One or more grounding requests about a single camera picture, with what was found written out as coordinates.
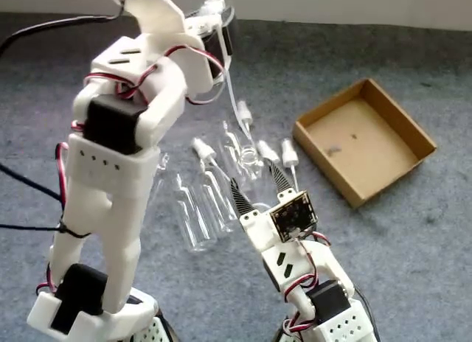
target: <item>cardboard box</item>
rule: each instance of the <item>cardboard box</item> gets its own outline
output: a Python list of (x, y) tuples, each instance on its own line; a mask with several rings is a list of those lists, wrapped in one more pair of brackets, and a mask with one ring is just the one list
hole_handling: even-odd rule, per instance
[(420, 126), (371, 79), (301, 116), (294, 138), (354, 208), (436, 150)]

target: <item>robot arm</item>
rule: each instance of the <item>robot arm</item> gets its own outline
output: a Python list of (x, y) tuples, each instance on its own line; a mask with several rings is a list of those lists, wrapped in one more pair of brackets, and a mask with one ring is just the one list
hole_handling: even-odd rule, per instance
[(275, 288), (296, 309), (276, 341), (300, 337), (305, 342), (376, 342), (364, 307), (353, 299), (353, 283), (329, 246), (305, 240), (318, 221), (307, 192), (296, 192), (283, 171), (267, 162), (279, 204), (261, 213), (235, 181), (231, 188), (244, 231), (261, 254)]
[[(125, 0), (125, 9), (142, 34), (122, 37), (97, 56), (74, 101), (80, 127), (69, 136), (61, 219), (68, 232), (55, 235), (49, 253), (52, 292), (40, 293), (28, 317), (58, 341), (147, 341), (150, 334), (140, 331), (159, 324), (164, 328), (153, 339), (173, 340), (154, 298), (132, 288), (139, 234), (157, 144), (184, 112), (185, 97), (209, 91), (221, 70), (188, 48), (166, 52), (195, 47), (229, 68), (231, 36), (224, 35), (221, 7), (188, 19), (171, 0)], [(78, 263), (88, 234), (103, 242), (106, 274)]]

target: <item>gray carpet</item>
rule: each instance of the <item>gray carpet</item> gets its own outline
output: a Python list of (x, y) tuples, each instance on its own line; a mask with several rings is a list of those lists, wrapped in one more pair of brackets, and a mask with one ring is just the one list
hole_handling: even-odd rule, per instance
[[(54, 15), (0, 15), (0, 36)], [(411, 175), (353, 211), (300, 152), (299, 179), (319, 229), (364, 289), (385, 341), (469, 341), (472, 327), (472, 33), (242, 21), (232, 67), (237, 95), (252, 106), (258, 136), (280, 140), (296, 117), (363, 77), (377, 80), (438, 143)], [(53, 150), (66, 139), (71, 102), (90, 60), (130, 19), (48, 32), (0, 60), (0, 160), (57, 189)], [(191, 107), (163, 141), (195, 173), (188, 143), (211, 138), (231, 117), (228, 98)], [(188, 254), (158, 196), (142, 231), (137, 288), (155, 296), (183, 341), (269, 341), (284, 317), (281, 297), (241, 230), (210, 254)], [(0, 176), (0, 223), (53, 226), (59, 205)], [(0, 232), (0, 340), (48, 341), (30, 329), (51, 235)], [(84, 260), (103, 266), (90, 239)]]

